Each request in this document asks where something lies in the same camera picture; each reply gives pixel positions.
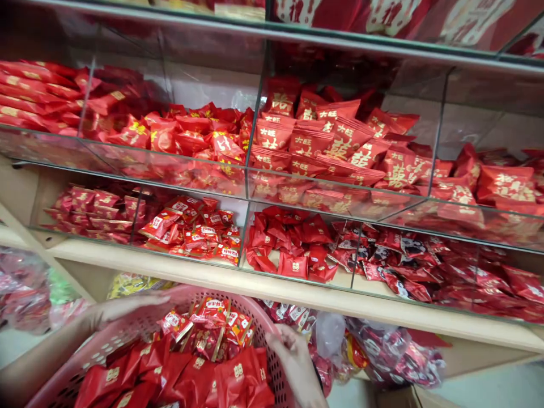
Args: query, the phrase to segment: red snack packet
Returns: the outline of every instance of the red snack packet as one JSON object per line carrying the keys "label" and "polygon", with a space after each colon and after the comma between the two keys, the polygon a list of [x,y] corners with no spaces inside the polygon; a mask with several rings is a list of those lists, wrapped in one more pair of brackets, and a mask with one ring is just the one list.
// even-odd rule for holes
{"label": "red snack packet", "polygon": [[176,121],[183,131],[191,131],[206,135],[211,130],[210,119],[206,117],[176,116]]}
{"label": "red snack packet", "polygon": [[211,378],[216,365],[194,356],[174,386],[178,401],[185,408],[200,408],[206,401],[211,388]]}
{"label": "red snack packet", "polygon": [[270,150],[286,150],[293,132],[292,126],[285,126],[257,119],[255,143]]}
{"label": "red snack packet", "polygon": [[157,323],[165,336],[172,334],[176,343],[179,343],[182,337],[193,327],[193,322],[177,313],[175,309],[172,309]]}
{"label": "red snack packet", "polygon": [[121,132],[105,135],[103,142],[146,149],[150,143],[150,132],[134,116],[129,115],[129,122]]}
{"label": "red snack packet", "polygon": [[382,139],[388,133],[403,135],[408,131],[380,108],[374,108],[367,119],[367,125],[375,131],[374,137],[377,139]]}
{"label": "red snack packet", "polygon": [[478,178],[480,177],[481,164],[478,154],[472,143],[465,143],[455,162],[453,177],[466,177],[471,192],[476,191]]}
{"label": "red snack packet", "polygon": [[219,244],[217,248],[215,248],[214,256],[219,257],[225,261],[228,261],[234,266],[238,266],[238,261],[240,257],[236,249],[229,248],[223,244]]}
{"label": "red snack packet", "polygon": [[0,94],[0,105],[15,108],[21,111],[35,113],[37,115],[45,114],[44,108],[41,105],[38,105],[34,102],[30,102],[28,100],[18,99],[12,96]]}
{"label": "red snack packet", "polygon": [[128,356],[124,356],[109,367],[93,365],[87,371],[81,384],[82,389],[86,390],[86,392],[78,394],[74,408],[96,406],[99,401],[105,399],[109,401],[106,406],[109,406],[124,390],[131,388],[134,383],[129,384],[127,382],[123,384],[122,381],[125,376],[127,359]]}
{"label": "red snack packet", "polygon": [[227,321],[226,339],[243,346],[252,321],[253,318],[240,313],[235,308],[231,308],[231,314]]}
{"label": "red snack packet", "polygon": [[478,153],[478,158],[485,165],[490,166],[517,166],[520,161],[514,156],[508,154],[508,150],[504,147],[487,150]]}
{"label": "red snack packet", "polygon": [[193,323],[204,324],[208,329],[219,329],[227,325],[230,309],[229,300],[218,300],[208,296],[195,308],[190,320]]}
{"label": "red snack packet", "polygon": [[103,191],[103,190],[95,190],[95,200],[94,200],[95,208],[96,207],[113,207],[120,200],[121,200],[121,197],[119,197],[116,194]]}
{"label": "red snack packet", "polygon": [[87,102],[87,106],[94,112],[103,116],[107,116],[109,114],[109,111],[120,101],[126,100],[127,98],[133,96],[135,96],[135,94],[128,87],[125,87],[121,90],[113,91],[100,98],[90,99]]}
{"label": "red snack packet", "polygon": [[165,209],[161,211],[159,215],[154,217],[148,225],[140,229],[138,232],[149,238],[155,238],[160,240],[166,233],[166,231],[170,228],[170,226],[174,222],[176,222],[179,217],[180,216],[178,213]]}
{"label": "red snack packet", "polygon": [[502,265],[502,268],[517,296],[544,304],[544,288],[538,275],[508,265]]}
{"label": "red snack packet", "polygon": [[418,156],[432,159],[432,147],[428,144],[419,144],[416,142],[408,143],[408,148],[415,152]]}
{"label": "red snack packet", "polygon": [[329,229],[319,214],[305,220],[302,228],[304,231],[304,242],[306,243],[331,244],[333,242],[329,234]]}
{"label": "red snack packet", "polygon": [[483,165],[476,192],[478,203],[493,205],[497,197],[524,201],[523,189],[533,172],[532,167]]}
{"label": "red snack packet", "polygon": [[308,258],[305,256],[294,257],[291,254],[281,252],[279,255],[278,275],[307,279],[308,278]]}
{"label": "red snack packet", "polygon": [[372,139],[372,130],[355,119],[337,118],[333,126],[334,138],[325,150],[325,154],[334,158],[347,160],[360,147]]}
{"label": "red snack packet", "polygon": [[299,90],[300,84],[296,79],[269,78],[268,98],[263,111],[293,117]]}
{"label": "red snack packet", "polygon": [[322,153],[333,140],[333,135],[320,130],[307,130],[295,126],[291,135],[289,151],[313,157]]}
{"label": "red snack packet", "polygon": [[377,182],[375,187],[399,191],[413,184],[418,178],[412,173],[415,158],[415,154],[408,149],[391,147],[379,166],[379,169],[387,175],[382,181]]}
{"label": "red snack packet", "polygon": [[251,147],[252,167],[264,170],[282,171],[291,163],[292,155],[287,152],[269,150],[260,146]]}
{"label": "red snack packet", "polygon": [[372,168],[375,163],[381,161],[390,145],[379,139],[371,139],[363,144],[349,160],[351,164],[357,167]]}
{"label": "red snack packet", "polygon": [[81,187],[72,187],[71,197],[72,206],[71,209],[82,213],[88,213],[93,210],[93,202],[96,193],[94,190],[89,190]]}
{"label": "red snack packet", "polygon": [[315,93],[303,90],[300,94],[299,106],[296,110],[295,117],[301,120],[316,120],[318,105],[326,105],[327,101]]}
{"label": "red snack packet", "polygon": [[0,69],[8,74],[20,78],[33,79],[43,83],[52,83],[74,87],[75,84],[69,79],[64,78],[44,67],[26,64],[24,62],[0,61]]}
{"label": "red snack packet", "polygon": [[347,119],[354,119],[357,111],[359,110],[360,99],[333,102],[328,105],[319,105],[316,108],[317,119],[327,120],[323,131],[330,132],[333,130],[334,121],[337,117],[343,116]]}
{"label": "red snack packet", "polygon": [[55,63],[55,62],[44,62],[44,61],[27,61],[26,59],[21,59],[21,62],[24,62],[29,65],[37,65],[39,67],[45,68],[48,71],[51,71],[55,74],[58,74],[65,78],[74,78],[77,75],[77,71],[73,68],[67,67],[65,65]]}

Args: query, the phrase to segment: wooden shelf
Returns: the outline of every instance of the wooden shelf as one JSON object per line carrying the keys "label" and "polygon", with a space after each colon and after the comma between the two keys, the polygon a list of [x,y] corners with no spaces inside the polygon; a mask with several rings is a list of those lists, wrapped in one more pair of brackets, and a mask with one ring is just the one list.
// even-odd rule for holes
{"label": "wooden shelf", "polygon": [[[46,252],[62,260],[298,304],[348,316],[365,317],[474,342],[544,353],[544,340],[526,326],[415,303],[398,302],[394,297],[384,299],[348,292],[338,287],[295,282],[271,275],[226,269],[72,238],[60,242]],[[351,277],[345,274],[342,278]],[[384,296],[381,286],[369,284],[366,289],[369,295]]]}

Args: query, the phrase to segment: small red snack box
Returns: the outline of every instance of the small red snack box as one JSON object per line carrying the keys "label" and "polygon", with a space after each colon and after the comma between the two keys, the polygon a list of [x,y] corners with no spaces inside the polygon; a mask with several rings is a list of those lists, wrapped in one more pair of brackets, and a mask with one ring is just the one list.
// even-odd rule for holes
{"label": "small red snack box", "polygon": [[178,220],[180,215],[172,210],[163,210],[153,220],[138,232],[149,238],[160,240],[170,226]]}
{"label": "small red snack box", "polygon": [[476,195],[478,203],[493,205],[495,198],[526,201],[524,188],[533,175],[532,167],[482,166]]}
{"label": "small red snack box", "polygon": [[172,334],[176,343],[178,343],[184,335],[193,327],[187,317],[183,317],[172,309],[164,318],[157,322],[163,331],[164,335]]}
{"label": "small red snack box", "polygon": [[208,296],[195,308],[190,320],[193,323],[204,324],[208,329],[218,329],[227,325],[230,310],[229,300],[218,300]]}

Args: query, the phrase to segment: snack display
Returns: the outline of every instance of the snack display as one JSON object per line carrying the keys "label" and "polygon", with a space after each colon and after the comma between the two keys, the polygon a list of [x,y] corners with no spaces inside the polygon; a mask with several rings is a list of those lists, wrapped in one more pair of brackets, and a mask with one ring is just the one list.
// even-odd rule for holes
{"label": "snack display", "polygon": [[267,351],[252,345],[251,319],[229,300],[206,297],[191,309],[172,309],[158,321],[161,331],[91,367],[75,407],[273,405]]}
{"label": "snack display", "polygon": [[[0,124],[105,143],[94,144],[93,151],[108,165],[66,138],[21,135],[9,149],[24,148],[67,167],[110,173],[113,166],[142,180],[241,195],[244,171],[236,166],[245,165],[252,109],[241,112],[210,102],[187,110],[162,102],[163,93],[155,82],[126,68],[106,65],[90,78],[87,67],[0,62]],[[135,148],[171,156],[147,156]]]}
{"label": "snack display", "polygon": [[[209,197],[175,195],[132,183],[102,183],[94,189],[71,185],[51,208],[44,209],[56,223],[40,227],[181,257],[215,258],[237,266],[241,229],[234,225],[235,213],[218,204]],[[110,294],[113,297],[164,285],[159,279],[148,282],[150,278],[143,278],[144,282],[131,274],[118,278]]]}
{"label": "snack display", "polygon": [[334,221],[328,225],[319,214],[277,206],[253,216],[244,253],[254,270],[327,283],[339,267],[348,273],[359,267],[359,222]]}

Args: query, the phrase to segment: red packaging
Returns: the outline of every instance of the red packaging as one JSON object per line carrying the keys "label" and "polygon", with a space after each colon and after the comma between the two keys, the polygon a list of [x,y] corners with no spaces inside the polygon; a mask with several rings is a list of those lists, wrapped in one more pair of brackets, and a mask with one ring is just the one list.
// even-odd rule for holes
{"label": "red packaging", "polygon": [[533,175],[532,167],[482,166],[478,180],[478,203],[493,205],[495,198],[524,200],[523,189]]}
{"label": "red packaging", "polygon": [[292,126],[257,119],[255,143],[270,150],[286,150],[292,132]]}
{"label": "red packaging", "polygon": [[174,386],[178,401],[185,408],[200,408],[206,401],[211,388],[210,379],[214,376],[216,365],[194,356]]}
{"label": "red packaging", "polygon": [[120,101],[135,96],[133,92],[125,87],[121,90],[113,91],[105,96],[96,99],[90,99],[87,102],[87,106],[94,112],[107,116],[109,111],[117,105]]}
{"label": "red packaging", "polygon": [[300,94],[299,106],[296,110],[295,117],[301,120],[316,120],[318,105],[326,105],[327,101],[315,93],[303,90]]}
{"label": "red packaging", "polygon": [[123,384],[125,376],[125,364],[128,356],[115,361],[111,366],[93,365],[85,374],[81,384],[86,392],[80,392],[74,408],[88,408],[96,406],[101,400],[108,400],[109,406],[126,389],[131,388],[134,383]]}
{"label": "red packaging", "polygon": [[389,147],[390,145],[386,142],[371,139],[353,154],[350,163],[357,167],[372,168],[375,163],[381,161]]}
{"label": "red packaging", "polygon": [[269,150],[260,146],[251,147],[252,167],[264,170],[282,171],[291,163],[291,154]]}
{"label": "red packaging", "polygon": [[193,327],[193,322],[172,309],[164,318],[157,322],[164,335],[172,334],[174,341],[179,343],[184,335]]}
{"label": "red packaging", "polygon": [[45,68],[52,73],[58,74],[65,78],[74,78],[77,75],[77,71],[73,68],[61,65],[55,62],[44,62],[44,61],[27,61],[26,59],[21,59],[21,62],[24,62],[29,65],[37,65],[39,67]]}
{"label": "red packaging", "polygon": [[399,191],[413,184],[418,178],[418,175],[413,173],[415,158],[415,154],[408,149],[391,147],[379,166],[379,169],[387,174],[375,187]]}
{"label": "red packaging", "polygon": [[397,121],[393,120],[390,115],[383,112],[380,108],[374,108],[367,119],[367,125],[375,131],[374,137],[377,139],[382,139],[388,133],[404,135],[407,132],[405,127],[398,124]]}
{"label": "red packaging", "polygon": [[465,143],[455,162],[453,177],[466,177],[471,192],[476,191],[476,185],[481,172],[481,163],[472,143]]}
{"label": "red packaging", "polygon": [[293,117],[299,90],[300,84],[296,79],[269,78],[268,98],[263,111]]}
{"label": "red packaging", "polygon": [[289,151],[299,155],[313,157],[322,153],[332,142],[333,135],[319,130],[306,130],[295,126]]}
{"label": "red packaging", "polygon": [[319,105],[316,108],[317,119],[326,120],[325,126],[323,126],[323,131],[331,132],[333,130],[334,122],[337,117],[343,116],[347,119],[354,119],[359,110],[359,105],[361,101],[350,100],[344,102],[336,102],[328,105]]}
{"label": "red packaging", "polygon": [[331,244],[333,242],[329,234],[329,229],[319,214],[305,220],[302,228],[304,231],[304,242],[306,243]]}
{"label": "red packaging", "polygon": [[281,276],[306,279],[308,276],[308,258],[294,257],[285,252],[279,255],[278,274]]}
{"label": "red packaging", "polygon": [[516,295],[544,304],[544,288],[538,275],[507,265],[502,265],[502,268]]}
{"label": "red packaging", "polygon": [[179,218],[179,214],[165,209],[161,211],[159,215],[153,218],[153,220],[140,229],[138,232],[149,237],[160,240],[163,235],[168,231],[170,226],[176,222]]}
{"label": "red packaging", "polygon": [[372,130],[355,119],[337,118],[333,127],[334,138],[325,154],[342,160],[350,158],[360,147],[372,139]]}
{"label": "red packaging", "polygon": [[208,329],[219,329],[227,325],[230,309],[229,300],[218,300],[208,296],[195,308],[190,320],[193,323],[204,324]]}
{"label": "red packaging", "polygon": [[236,249],[229,248],[223,244],[219,244],[215,249],[214,256],[230,262],[234,266],[238,266],[240,258],[239,252]]}
{"label": "red packaging", "polygon": [[0,61],[0,69],[20,78],[33,79],[43,83],[59,84],[75,87],[75,83],[44,67],[26,64],[24,62]]}

